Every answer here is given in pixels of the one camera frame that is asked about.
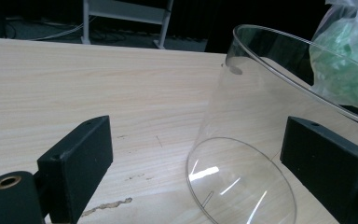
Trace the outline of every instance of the wooden table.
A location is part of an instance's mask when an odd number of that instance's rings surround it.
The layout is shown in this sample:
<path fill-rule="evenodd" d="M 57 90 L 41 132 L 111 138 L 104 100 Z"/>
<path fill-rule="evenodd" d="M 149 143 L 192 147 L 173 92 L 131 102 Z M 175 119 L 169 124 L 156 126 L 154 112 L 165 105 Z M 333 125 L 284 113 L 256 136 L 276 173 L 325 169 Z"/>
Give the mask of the wooden table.
<path fill-rule="evenodd" d="M 78 124 L 109 115 L 114 162 L 79 223 L 211 223 L 186 158 L 225 56 L 0 39 L 0 175 L 35 173 Z M 336 223 L 295 193 L 297 223 Z"/>

